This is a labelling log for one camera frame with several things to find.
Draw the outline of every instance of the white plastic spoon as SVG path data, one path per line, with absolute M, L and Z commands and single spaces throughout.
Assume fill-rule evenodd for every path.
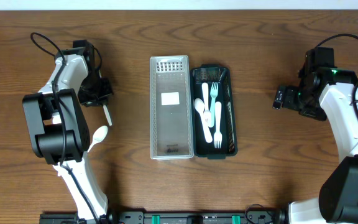
M 98 128 L 94 134 L 93 134 L 93 139 L 92 139 L 92 144 L 89 146 L 88 149 L 88 153 L 90 152 L 90 150 L 92 149 L 92 147 L 97 144 L 97 143 L 101 143 L 104 138 L 107 136 L 107 132 L 108 132 L 108 127 L 106 125 Z
M 205 141 L 208 143 L 212 142 L 212 135 L 209 131 L 208 125 L 206 124 L 206 120 L 204 117 L 204 103 L 201 99 L 197 98 L 194 100 L 194 108 L 200 114 L 201 124 L 203 125 L 204 137 Z

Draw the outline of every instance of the plastic fork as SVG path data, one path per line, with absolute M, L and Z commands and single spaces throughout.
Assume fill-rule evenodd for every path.
M 208 127 L 212 128 L 215 124 L 215 99 L 218 96 L 218 83 L 212 83 L 211 92 L 211 108 L 209 109 L 211 112 L 211 119 L 208 122 Z
M 212 120 L 212 114 L 208 109 L 208 104 L 209 104 L 208 83 L 203 83 L 201 85 L 201 88 L 203 90 L 203 98 L 204 98 L 204 105 L 205 105 L 204 118 L 205 118 L 206 124 L 208 124 L 209 121 Z
M 214 134 L 214 145 L 215 149 L 220 149 L 222 146 L 222 133 L 221 129 L 221 113 L 222 113 L 222 104 L 221 102 L 215 103 L 215 119 L 216 119 L 216 131 Z

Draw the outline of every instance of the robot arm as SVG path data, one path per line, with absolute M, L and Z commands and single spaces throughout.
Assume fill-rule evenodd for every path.
M 322 186 L 318 198 L 293 202 L 289 224 L 358 223 L 358 120 L 352 90 L 353 71 L 334 66 L 333 49 L 317 47 L 306 53 L 299 86 L 280 86 L 273 107 L 296 110 L 324 121 L 328 118 L 336 140 L 340 165 Z
M 350 83 L 327 84 L 319 98 L 321 108 L 327 114 L 333 129 L 339 162 L 347 156 L 358 155 L 358 120 L 351 105 L 353 88 L 354 85 Z
M 65 118 L 67 146 L 64 167 L 62 156 L 63 134 L 60 115 L 55 107 L 52 81 L 62 67 L 60 54 L 55 56 L 56 67 L 47 84 L 38 93 L 23 98 L 23 108 L 34 153 L 44 157 L 62 176 L 78 208 L 78 218 L 93 220 L 106 216 L 107 196 L 101 191 L 88 159 L 90 134 L 81 105 L 103 106 L 108 113 L 108 96 L 112 90 L 107 78 L 101 78 L 94 64 L 94 47 L 86 40 L 76 40 L 73 48 L 63 50 L 66 65 L 58 76 L 57 94 Z

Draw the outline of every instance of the cutlery tray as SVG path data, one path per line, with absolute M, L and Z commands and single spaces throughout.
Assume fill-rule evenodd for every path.
M 194 100 L 200 98 L 204 101 L 202 83 L 208 84 L 208 105 L 211 109 L 211 87 L 212 82 L 218 82 L 218 96 L 216 102 L 222 103 L 221 112 L 221 133 L 222 146 L 215 149 L 214 141 L 207 143 L 205 141 L 200 114 L 195 110 Z M 202 65 L 190 71 L 190 89 L 191 89 L 191 110 L 193 118 L 193 140 L 195 155 L 198 157 L 207 157 L 208 159 L 225 159 L 226 156 L 235 156 L 237 154 L 236 122 L 234 120 L 234 108 L 231 91 L 230 71 L 219 65 Z M 216 123 L 209 128 L 212 137 L 216 130 Z

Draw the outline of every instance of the wood grain surface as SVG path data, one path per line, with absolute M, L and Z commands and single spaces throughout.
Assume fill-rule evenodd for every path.
M 273 110 L 272 102 L 279 84 L 298 84 L 307 50 L 334 34 L 358 35 L 358 11 L 0 12 L 0 223 L 37 223 L 42 212 L 76 210 L 63 179 L 30 146 L 22 98 L 44 86 L 55 68 L 30 41 L 34 31 L 61 48 L 88 39 L 103 56 L 102 73 L 115 91 L 114 127 L 90 159 L 114 208 L 279 207 L 317 197 L 338 164 L 328 121 Z M 358 74 L 358 42 L 329 45 L 336 65 Z M 149 58 L 157 55 L 231 69 L 237 156 L 150 159 Z M 106 124 L 101 108 L 83 112 L 91 133 Z

